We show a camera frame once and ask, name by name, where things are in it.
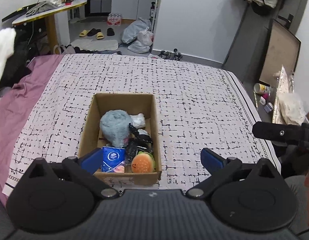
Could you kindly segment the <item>plush hamburger toy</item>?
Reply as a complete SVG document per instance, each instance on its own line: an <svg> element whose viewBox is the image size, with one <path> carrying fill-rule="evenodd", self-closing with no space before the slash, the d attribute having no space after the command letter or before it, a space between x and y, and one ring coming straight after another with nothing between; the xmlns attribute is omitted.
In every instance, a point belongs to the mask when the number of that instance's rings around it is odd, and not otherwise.
<svg viewBox="0 0 309 240"><path fill-rule="evenodd" d="M133 173L152 173L155 171L155 159L148 152L139 151L131 162Z"/></svg>

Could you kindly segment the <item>white floor mat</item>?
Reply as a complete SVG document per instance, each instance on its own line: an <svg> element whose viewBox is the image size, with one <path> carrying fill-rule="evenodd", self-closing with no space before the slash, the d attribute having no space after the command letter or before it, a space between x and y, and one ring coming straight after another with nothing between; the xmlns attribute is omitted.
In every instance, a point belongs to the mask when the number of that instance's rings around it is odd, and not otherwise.
<svg viewBox="0 0 309 240"><path fill-rule="evenodd" d="M117 50L119 44L117 40L89 40L89 39L76 39L71 42L73 47L78 47L81 50L90 51L105 51L105 50Z"/></svg>

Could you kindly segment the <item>blue tissue pack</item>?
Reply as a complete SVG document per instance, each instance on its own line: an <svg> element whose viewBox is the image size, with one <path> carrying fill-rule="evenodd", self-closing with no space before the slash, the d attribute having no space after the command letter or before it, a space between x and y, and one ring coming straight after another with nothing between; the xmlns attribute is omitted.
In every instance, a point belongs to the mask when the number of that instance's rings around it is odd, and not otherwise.
<svg viewBox="0 0 309 240"><path fill-rule="evenodd" d="M101 172L125 173L126 150L124 148L103 146L102 151Z"/></svg>

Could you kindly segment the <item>white kitchen cabinet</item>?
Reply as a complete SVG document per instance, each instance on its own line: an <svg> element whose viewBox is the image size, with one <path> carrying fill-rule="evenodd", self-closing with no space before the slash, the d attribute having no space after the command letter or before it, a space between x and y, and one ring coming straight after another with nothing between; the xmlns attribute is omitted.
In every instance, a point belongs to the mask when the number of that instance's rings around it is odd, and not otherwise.
<svg viewBox="0 0 309 240"><path fill-rule="evenodd" d="M120 14L124 20L149 19L152 2L156 0L112 0L111 13Z"/></svg>

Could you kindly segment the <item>round white yellow table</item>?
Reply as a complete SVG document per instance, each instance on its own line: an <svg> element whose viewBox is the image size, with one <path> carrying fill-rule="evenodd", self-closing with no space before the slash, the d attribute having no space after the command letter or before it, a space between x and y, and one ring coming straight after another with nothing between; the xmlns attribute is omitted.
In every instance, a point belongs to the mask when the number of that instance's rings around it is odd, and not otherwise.
<svg viewBox="0 0 309 240"><path fill-rule="evenodd" d="M16 20L14 20L12 22L12 25L15 27L15 26L18 26L24 23L33 22L33 21L43 18L46 24L46 33L48 37L49 48L50 48L51 53L54 53L54 47L58 46L54 15L60 12L68 11L70 9L82 7L86 3L87 3L87 0L73 0L70 4L68 5L66 5L65 3L61 4L56 9L48 10L45 12L40 12L32 16L22 15Z"/></svg>

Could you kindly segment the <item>black roller skates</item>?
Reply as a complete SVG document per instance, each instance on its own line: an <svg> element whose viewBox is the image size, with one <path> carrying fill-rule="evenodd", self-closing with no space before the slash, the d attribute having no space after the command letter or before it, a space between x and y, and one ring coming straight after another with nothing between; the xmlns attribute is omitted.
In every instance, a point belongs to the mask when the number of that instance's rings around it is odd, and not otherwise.
<svg viewBox="0 0 309 240"><path fill-rule="evenodd" d="M175 48L174 51L162 50L158 56L162 59L173 61L181 61L183 58L183 55L178 51L177 48Z"/></svg>

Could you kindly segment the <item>clear bag black items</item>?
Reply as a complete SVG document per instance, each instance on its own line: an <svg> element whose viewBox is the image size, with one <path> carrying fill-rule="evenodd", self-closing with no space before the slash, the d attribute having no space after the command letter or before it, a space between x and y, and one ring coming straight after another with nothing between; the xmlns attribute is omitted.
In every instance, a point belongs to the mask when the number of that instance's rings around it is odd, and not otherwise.
<svg viewBox="0 0 309 240"><path fill-rule="evenodd" d="M138 146L141 144L140 141L136 139L130 139L126 146L126 160L128 163L131 163L133 158L137 154Z"/></svg>

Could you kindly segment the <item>black clothes pile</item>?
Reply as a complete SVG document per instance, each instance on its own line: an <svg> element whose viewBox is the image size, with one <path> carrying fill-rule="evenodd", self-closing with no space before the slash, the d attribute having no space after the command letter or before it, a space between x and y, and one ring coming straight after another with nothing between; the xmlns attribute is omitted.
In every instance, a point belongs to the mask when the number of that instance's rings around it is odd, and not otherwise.
<svg viewBox="0 0 309 240"><path fill-rule="evenodd" d="M6 61L5 69L0 80L0 89L13 87L23 77L29 75L31 70L27 69L29 45L26 31L15 29L14 53Z"/></svg>

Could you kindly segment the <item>black fabric white-stitched pouch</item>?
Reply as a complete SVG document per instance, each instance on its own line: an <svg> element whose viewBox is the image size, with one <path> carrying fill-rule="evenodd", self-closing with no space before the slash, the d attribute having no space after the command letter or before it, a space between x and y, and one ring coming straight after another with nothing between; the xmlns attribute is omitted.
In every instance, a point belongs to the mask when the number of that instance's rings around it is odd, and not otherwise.
<svg viewBox="0 0 309 240"><path fill-rule="evenodd" d="M132 137L128 141L128 146L141 147L148 153L153 153L153 140L147 132L140 132L133 124L129 123L129 132Z"/></svg>

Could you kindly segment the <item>white plastic bundle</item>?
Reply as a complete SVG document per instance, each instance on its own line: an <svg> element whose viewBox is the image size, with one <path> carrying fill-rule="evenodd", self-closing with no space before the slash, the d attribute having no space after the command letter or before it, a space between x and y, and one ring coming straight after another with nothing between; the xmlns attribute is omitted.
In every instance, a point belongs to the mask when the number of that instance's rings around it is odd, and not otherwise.
<svg viewBox="0 0 309 240"><path fill-rule="evenodd" d="M132 125L135 128L140 129L146 127L144 114L139 113L137 115L130 115L130 117L132 119Z"/></svg>

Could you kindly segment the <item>yellow white cup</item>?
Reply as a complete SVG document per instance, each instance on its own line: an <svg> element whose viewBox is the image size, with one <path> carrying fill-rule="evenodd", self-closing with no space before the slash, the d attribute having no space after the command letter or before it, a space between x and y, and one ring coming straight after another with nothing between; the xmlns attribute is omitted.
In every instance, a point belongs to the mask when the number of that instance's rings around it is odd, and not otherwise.
<svg viewBox="0 0 309 240"><path fill-rule="evenodd" d="M271 88L269 86L263 85L261 83L256 83L253 87L253 91L256 94L264 95L264 94L269 94L270 91L271 91Z"/></svg>

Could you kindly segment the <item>patterned plastic wrapped pillow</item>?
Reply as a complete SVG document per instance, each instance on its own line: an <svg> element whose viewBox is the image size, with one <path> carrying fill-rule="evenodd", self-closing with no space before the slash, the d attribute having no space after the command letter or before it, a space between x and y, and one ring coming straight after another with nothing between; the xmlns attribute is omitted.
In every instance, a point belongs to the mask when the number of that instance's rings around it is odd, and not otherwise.
<svg viewBox="0 0 309 240"><path fill-rule="evenodd" d="M274 77L277 83L274 87L272 123L301 126L306 113L300 96L295 92L294 72L287 73L282 66Z"/></svg>

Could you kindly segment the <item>fluffy blue plush toy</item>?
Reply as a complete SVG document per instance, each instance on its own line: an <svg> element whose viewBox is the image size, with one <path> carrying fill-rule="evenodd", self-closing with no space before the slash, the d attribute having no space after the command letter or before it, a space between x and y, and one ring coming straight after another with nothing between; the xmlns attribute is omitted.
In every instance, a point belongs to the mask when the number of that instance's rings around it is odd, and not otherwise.
<svg viewBox="0 0 309 240"><path fill-rule="evenodd" d="M126 111L110 110L101 117L100 129L103 137L113 147L124 148L128 144L130 136L129 123L132 123L132 119Z"/></svg>

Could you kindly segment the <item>red white water bottle pack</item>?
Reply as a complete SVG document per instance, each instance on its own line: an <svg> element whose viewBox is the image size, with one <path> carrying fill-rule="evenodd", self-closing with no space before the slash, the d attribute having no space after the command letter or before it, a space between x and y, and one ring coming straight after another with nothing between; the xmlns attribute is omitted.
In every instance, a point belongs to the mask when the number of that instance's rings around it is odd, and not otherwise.
<svg viewBox="0 0 309 240"><path fill-rule="evenodd" d="M119 13L110 13L107 17L108 26L117 26L122 23L122 14Z"/></svg>

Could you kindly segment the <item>grey plastic bags pile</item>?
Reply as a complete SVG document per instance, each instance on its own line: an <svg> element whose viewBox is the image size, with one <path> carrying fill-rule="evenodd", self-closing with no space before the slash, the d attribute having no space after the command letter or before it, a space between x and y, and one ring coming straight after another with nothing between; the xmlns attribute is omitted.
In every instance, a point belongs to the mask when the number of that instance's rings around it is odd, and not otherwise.
<svg viewBox="0 0 309 240"><path fill-rule="evenodd" d="M127 49L137 53L148 53L153 45L154 33L149 19L138 18L132 22L122 33L121 41L128 44Z"/></svg>

